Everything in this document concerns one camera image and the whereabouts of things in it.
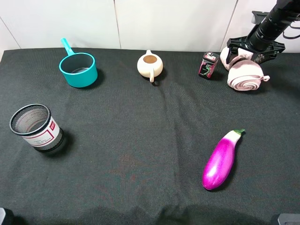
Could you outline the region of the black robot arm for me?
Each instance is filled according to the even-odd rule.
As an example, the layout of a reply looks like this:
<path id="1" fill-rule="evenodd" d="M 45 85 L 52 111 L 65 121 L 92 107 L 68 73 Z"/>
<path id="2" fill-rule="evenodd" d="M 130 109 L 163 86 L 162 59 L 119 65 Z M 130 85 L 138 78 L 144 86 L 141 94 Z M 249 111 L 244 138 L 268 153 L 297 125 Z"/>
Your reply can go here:
<path id="1" fill-rule="evenodd" d="M 300 20 L 300 2 L 298 0 L 278 0 L 273 9 L 268 12 L 253 11 L 255 26 L 247 36 L 231 38 L 227 41 L 229 52 L 226 63 L 238 56 L 238 50 L 243 49 L 253 53 L 257 64 L 276 58 L 285 50 L 283 43 L 275 40 L 283 35 L 286 39 L 296 39 L 299 36 L 285 36 L 284 31 L 291 23 Z"/>

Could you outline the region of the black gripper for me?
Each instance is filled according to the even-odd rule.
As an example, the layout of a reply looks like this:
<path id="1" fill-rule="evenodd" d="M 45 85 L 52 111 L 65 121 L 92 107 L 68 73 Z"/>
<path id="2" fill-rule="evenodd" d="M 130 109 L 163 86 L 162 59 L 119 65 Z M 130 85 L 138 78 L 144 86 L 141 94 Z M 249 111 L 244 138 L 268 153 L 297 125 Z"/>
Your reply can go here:
<path id="1" fill-rule="evenodd" d="M 261 65 L 277 57 L 277 53 L 285 50 L 285 44 L 276 41 L 265 42 L 261 38 L 248 38 L 246 36 L 239 38 L 230 38 L 227 41 L 228 55 L 226 63 L 229 64 L 239 55 L 239 48 L 255 53 L 254 62 Z"/>

